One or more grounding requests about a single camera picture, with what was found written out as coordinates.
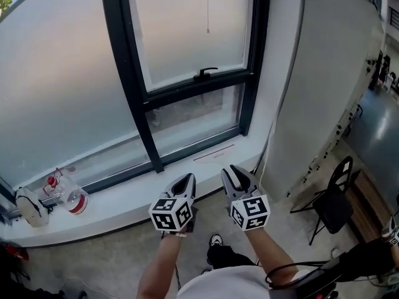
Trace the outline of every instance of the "white t-shirt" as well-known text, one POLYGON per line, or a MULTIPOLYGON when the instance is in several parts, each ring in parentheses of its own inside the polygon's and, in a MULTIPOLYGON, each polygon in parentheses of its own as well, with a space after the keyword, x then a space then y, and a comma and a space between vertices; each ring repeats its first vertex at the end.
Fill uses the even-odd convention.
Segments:
MULTIPOLYGON (((301 270, 294 279, 309 271, 301 270)), ((177 294, 179 299, 269 299, 266 274, 259 266, 237 266, 215 269, 186 283, 177 294)))

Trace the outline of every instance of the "black folding chair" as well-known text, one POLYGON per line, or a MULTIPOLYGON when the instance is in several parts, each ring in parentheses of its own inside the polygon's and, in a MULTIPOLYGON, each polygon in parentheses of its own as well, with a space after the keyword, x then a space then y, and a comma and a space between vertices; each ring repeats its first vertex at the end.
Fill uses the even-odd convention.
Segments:
POLYGON ((353 214, 352 205, 345 197, 345 192, 349 187, 350 173, 352 172, 353 159, 347 156, 331 175, 327 189, 315 193, 315 198, 308 202, 304 207, 290 213, 304 212, 314 209, 319 215, 319 219, 314 229, 309 245, 312 245, 314 237, 324 228, 331 234, 336 234, 349 221, 353 214))

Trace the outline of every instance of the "window latch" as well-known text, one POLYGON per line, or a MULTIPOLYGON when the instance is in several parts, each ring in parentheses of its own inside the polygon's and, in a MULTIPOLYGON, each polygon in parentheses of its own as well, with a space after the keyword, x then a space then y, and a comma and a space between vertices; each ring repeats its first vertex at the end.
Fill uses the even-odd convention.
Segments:
POLYGON ((198 75, 195 75, 193 77, 193 79, 195 81, 207 80, 207 79, 209 79, 211 77, 211 74, 209 72, 205 72, 205 71, 207 71, 207 70, 217 70, 217 69, 218 69, 217 67, 206 67, 205 69, 201 69, 201 70, 199 70, 200 73, 198 75))

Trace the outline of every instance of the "window frame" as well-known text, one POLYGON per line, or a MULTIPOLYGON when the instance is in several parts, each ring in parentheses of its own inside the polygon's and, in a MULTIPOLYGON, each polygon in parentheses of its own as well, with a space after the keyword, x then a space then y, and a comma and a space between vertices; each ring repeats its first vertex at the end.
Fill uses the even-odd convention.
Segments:
MULTIPOLYGON (((133 30, 129 0, 102 0, 108 35, 123 91, 135 121, 149 161, 82 186, 89 194, 128 181, 150 171, 160 173, 164 166, 189 157, 238 135, 247 136, 254 111, 257 88, 266 45, 270 0, 252 0, 251 36, 248 48, 247 68, 211 74, 207 80, 193 78, 147 92, 133 30), (239 123, 228 130, 184 146, 160 156, 155 146, 145 113, 187 98, 233 85, 243 85, 239 123)), ((0 181, 0 194, 16 205, 15 192, 0 181)), ((54 206, 52 198, 42 201, 54 206)), ((0 215, 11 220, 20 216, 18 209, 11 211, 0 206, 0 215)))

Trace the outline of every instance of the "floor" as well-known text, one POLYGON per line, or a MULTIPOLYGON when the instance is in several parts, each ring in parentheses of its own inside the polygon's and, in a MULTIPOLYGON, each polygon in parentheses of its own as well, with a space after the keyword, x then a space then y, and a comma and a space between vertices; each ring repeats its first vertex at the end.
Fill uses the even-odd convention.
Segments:
MULTIPOLYGON (((345 154, 345 147, 337 153, 345 154)), ((293 258, 294 261, 328 260, 334 247, 341 251, 351 249, 357 241, 348 227, 338 234, 330 235, 323 230, 316 236, 314 244, 308 245, 312 229, 317 219, 313 212, 289 214, 293 204, 310 199, 318 186, 323 185, 338 163, 332 154, 325 160, 317 175, 309 180, 305 191, 299 197, 292 196, 277 204, 272 204, 271 218, 266 230, 274 240, 293 258)), ((206 251, 208 239, 220 233, 226 244, 236 252, 255 260, 255 254, 245 235, 227 216, 224 207, 226 196, 219 192, 200 202, 194 234, 183 243, 178 259, 181 284, 198 276, 208 268, 206 251)), ((68 298, 77 298, 79 290, 85 290, 89 298, 105 299, 107 296, 90 291, 79 277, 96 290, 106 292, 116 298, 134 298, 137 284, 143 269, 153 257, 160 241, 160 234, 154 230, 152 223, 126 229, 114 234, 92 240, 76 242, 57 247, 30 249, 30 261, 26 270, 31 276, 29 288, 43 288, 58 292, 61 288, 68 298)), ((368 282, 341 283, 338 285, 341 298, 379 298, 378 288, 368 282)), ((169 298, 176 296, 176 281, 172 281, 169 298)))
POLYGON ((363 115, 357 118, 346 139, 367 166, 386 202, 395 209, 399 189, 399 104, 376 88, 366 91, 360 104, 363 115))

